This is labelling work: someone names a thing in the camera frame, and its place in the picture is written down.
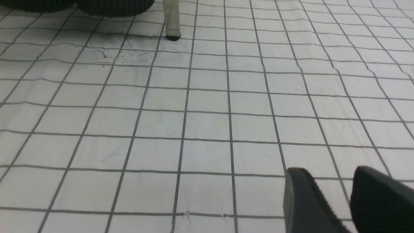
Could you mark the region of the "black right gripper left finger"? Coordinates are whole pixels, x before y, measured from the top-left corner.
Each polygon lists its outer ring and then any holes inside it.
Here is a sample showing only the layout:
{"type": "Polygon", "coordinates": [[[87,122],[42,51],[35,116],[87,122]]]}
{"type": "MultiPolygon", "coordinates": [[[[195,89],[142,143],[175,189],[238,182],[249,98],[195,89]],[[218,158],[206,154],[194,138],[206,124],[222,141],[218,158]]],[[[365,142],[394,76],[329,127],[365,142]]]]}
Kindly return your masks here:
{"type": "Polygon", "coordinates": [[[304,168],[287,169],[283,210],[287,233],[349,233],[304,168]]]}

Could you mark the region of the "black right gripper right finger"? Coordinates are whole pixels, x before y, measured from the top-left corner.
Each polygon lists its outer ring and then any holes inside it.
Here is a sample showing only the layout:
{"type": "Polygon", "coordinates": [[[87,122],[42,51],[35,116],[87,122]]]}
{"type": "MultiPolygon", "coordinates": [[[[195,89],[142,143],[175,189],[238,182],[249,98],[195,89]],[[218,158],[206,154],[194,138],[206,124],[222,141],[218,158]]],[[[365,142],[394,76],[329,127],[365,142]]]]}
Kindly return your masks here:
{"type": "Polygon", "coordinates": [[[359,233],[414,231],[413,189],[368,166],[355,170],[350,211],[359,233]]]}

